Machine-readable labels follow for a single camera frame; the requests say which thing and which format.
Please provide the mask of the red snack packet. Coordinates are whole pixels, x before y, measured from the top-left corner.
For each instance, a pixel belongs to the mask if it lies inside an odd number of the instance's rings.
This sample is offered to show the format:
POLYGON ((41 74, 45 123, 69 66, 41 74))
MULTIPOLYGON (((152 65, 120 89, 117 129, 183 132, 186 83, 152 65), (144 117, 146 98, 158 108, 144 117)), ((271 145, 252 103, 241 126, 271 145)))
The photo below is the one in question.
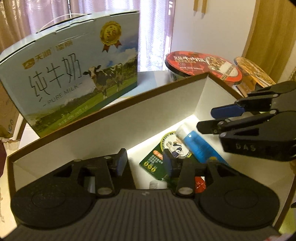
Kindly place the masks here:
POLYGON ((195 177, 195 193, 202 193, 206 189, 206 182, 203 177, 195 177))

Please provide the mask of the blue cream tube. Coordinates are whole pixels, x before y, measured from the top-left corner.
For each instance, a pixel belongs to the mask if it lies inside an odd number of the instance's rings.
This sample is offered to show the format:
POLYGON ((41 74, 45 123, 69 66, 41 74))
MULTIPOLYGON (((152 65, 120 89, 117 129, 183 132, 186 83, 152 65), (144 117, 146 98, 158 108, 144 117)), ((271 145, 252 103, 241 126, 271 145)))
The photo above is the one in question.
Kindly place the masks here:
POLYGON ((228 165, 220 154, 188 125, 181 125, 176 130, 176 136, 185 144, 200 163, 205 164, 208 160, 216 160, 228 165))

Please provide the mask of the orange lid instant noodle bowl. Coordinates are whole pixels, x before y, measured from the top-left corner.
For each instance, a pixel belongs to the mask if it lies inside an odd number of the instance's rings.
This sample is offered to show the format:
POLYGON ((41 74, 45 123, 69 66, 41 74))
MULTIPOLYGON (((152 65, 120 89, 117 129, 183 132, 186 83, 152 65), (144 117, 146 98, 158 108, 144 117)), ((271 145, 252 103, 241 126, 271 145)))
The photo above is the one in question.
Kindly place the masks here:
POLYGON ((234 63, 242 73, 242 81, 236 87, 244 97, 247 97, 247 95, 254 90, 276 84, 272 78, 254 62, 244 57, 236 57, 234 63))

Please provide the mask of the brown cardboard storage box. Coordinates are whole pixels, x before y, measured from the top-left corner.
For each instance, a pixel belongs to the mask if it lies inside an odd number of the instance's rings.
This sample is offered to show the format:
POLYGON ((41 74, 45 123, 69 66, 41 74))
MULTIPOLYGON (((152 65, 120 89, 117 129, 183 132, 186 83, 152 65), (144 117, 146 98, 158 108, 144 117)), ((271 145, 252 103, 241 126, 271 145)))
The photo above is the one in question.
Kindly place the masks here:
POLYGON ((295 83, 242 98, 201 74, 9 156, 6 240, 265 240, 295 193, 295 83))

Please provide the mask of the red lid instant noodle bowl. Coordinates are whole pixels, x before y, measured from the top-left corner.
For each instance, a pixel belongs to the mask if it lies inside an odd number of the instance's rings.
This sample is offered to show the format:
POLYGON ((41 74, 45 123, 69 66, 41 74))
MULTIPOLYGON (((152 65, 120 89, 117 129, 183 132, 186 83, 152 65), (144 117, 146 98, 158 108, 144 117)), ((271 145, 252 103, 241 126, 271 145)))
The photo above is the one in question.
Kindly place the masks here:
POLYGON ((229 86, 239 85, 242 72, 228 60, 211 54, 174 51, 167 54, 165 65, 173 80, 212 73, 229 86))

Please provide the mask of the blue milk carton box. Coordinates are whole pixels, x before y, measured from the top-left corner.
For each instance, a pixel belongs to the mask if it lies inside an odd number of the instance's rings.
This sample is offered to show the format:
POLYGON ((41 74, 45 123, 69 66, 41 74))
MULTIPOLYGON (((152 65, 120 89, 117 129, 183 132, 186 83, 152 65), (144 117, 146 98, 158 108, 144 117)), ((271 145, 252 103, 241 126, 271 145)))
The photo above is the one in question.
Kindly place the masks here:
POLYGON ((138 30, 138 10, 55 24, 1 53, 1 83, 44 137, 137 87, 138 30))

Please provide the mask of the cardboard boxes stack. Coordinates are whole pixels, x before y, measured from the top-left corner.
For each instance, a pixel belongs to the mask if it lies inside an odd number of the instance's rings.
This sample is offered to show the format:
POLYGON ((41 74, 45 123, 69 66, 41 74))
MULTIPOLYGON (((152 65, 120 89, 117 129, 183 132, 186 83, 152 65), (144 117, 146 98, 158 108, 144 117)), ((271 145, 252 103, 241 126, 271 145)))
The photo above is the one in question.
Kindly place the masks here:
POLYGON ((0 92, 1 138, 16 140, 21 126, 21 116, 1 84, 0 92))

